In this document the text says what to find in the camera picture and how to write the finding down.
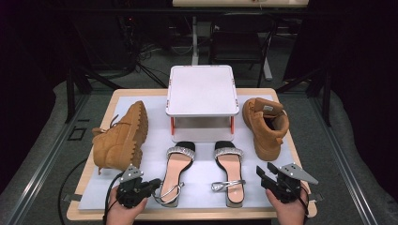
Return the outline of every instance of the chair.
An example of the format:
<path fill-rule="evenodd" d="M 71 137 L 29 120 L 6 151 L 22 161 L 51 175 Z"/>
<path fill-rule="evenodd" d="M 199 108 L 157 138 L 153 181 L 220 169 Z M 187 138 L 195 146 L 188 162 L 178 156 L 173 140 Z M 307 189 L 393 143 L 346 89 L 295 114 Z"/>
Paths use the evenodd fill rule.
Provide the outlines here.
<path fill-rule="evenodd" d="M 225 13 L 210 25 L 208 63 L 260 64 L 257 87 L 264 73 L 269 43 L 275 34 L 275 20 L 264 13 Z"/>

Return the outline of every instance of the sandal insole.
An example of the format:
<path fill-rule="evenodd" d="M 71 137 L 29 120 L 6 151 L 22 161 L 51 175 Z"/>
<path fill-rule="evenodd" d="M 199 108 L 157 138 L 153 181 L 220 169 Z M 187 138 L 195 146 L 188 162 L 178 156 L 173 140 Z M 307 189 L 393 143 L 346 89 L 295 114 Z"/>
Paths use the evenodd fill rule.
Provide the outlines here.
<path fill-rule="evenodd" d="M 225 168 L 227 173 L 227 181 L 241 180 L 240 177 L 240 160 L 238 155 L 222 155 L 217 160 Z M 228 198 L 232 203 L 240 203 L 243 201 L 243 185 L 238 184 L 228 187 Z"/>
<path fill-rule="evenodd" d="M 167 171 L 164 176 L 163 185 L 161 186 L 161 196 L 167 193 L 170 189 L 177 186 L 179 183 L 179 176 L 181 172 L 191 163 L 191 158 L 184 154 L 173 153 L 170 155 L 167 162 Z M 164 202 L 169 202 L 178 193 L 178 188 L 175 187 L 173 191 L 161 198 Z"/>

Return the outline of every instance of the human hand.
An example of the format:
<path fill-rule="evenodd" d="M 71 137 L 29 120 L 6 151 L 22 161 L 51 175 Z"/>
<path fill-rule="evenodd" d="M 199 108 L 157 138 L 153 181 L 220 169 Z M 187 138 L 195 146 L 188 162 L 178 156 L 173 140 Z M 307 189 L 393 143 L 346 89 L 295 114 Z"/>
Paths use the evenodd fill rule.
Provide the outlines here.
<path fill-rule="evenodd" d="M 308 189 L 302 184 L 301 186 L 305 190 L 301 190 L 300 198 L 308 204 Z M 276 215 L 281 225 L 302 225 L 304 223 L 306 208 L 304 208 L 304 205 L 302 205 L 299 200 L 282 203 L 275 197 L 270 189 L 266 189 L 266 194 L 269 202 L 276 210 Z"/>
<path fill-rule="evenodd" d="M 118 186 L 112 188 L 109 197 L 109 211 L 107 215 L 107 225 L 131 225 L 135 218 L 145 209 L 148 198 L 143 200 L 135 207 L 126 208 L 116 199 Z"/>

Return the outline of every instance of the white surface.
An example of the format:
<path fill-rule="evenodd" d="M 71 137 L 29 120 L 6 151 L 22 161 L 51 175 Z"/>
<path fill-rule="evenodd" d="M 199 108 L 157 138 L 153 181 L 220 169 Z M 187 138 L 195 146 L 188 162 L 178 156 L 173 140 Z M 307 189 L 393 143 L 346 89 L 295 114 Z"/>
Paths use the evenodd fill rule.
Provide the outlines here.
<path fill-rule="evenodd" d="M 239 112 L 229 66 L 174 66 L 166 113 L 173 117 L 229 116 Z"/>
<path fill-rule="evenodd" d="M 238 104 L 249 98 L 267 98 L 271 96 L 238 96 Z M 170 118 L 164 112 L 166 97 L 121 97 L 116 105 L 115 114 L 124 115 L 129 106 L 137 100 L 145 104 L 148 119 L 149 131 L 145 143 L 142 145 L 143 159 L 140 170 L 144 172 L 144 181 L 155 178 L 164 178 L 166 170 L 166 151 L 175 145 L 170 138 Z M 241 112 L 236 116 L 235 139 L 233 141 L 237 148 L 244 151 L 242 160 L 242 178 L 246 180 L 245 200 L 243 207 L 269 207 L 270 203 L 265 190 L 260 186 L 261 179 L 255 172 L 255 167 L 260 166 L 268 176 L 275 175 L 267 169 L 267 163 L 260 160 L 254 152 L 253 134 L 243 122 Z M 220 169 L 213 156 L 214 142 L 196 143 L 195 161 L 192 166 L 183 172 L 180 181 L 185 183 L 179 197 L 178 208 L 226 208 L 225 192 L 213 192 L 211 183 L 225 181 L 226 174 Z M 273 161 L 279 167 L 292 163 L 293 159 L 283 139 L 282 151 L 278 159 Z M 117 170 L 102 170 L 98 175 L 96 167 L 84 191 L 79 204 L 79 210 L 103 209 L 105 205 L 106 191 L 115 176 L 121 173 Z M 147 209 L 163 208 L 153 198 L 149 198 Z"/>

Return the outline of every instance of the boot sole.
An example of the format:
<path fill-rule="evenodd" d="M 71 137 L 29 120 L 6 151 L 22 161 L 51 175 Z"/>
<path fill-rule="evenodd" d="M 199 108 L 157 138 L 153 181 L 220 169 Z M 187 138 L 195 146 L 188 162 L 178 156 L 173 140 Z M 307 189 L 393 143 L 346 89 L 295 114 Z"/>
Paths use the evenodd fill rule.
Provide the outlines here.
<path fill-rule="evenodd" d="M 140 168 L 143 151 L 141 145 L 145 142 L 148 133 L 148 119 L 143 101 L 133 105 L 129 134 L 123 144 L 122 158 L 130 157 L 130 162 Z"/>

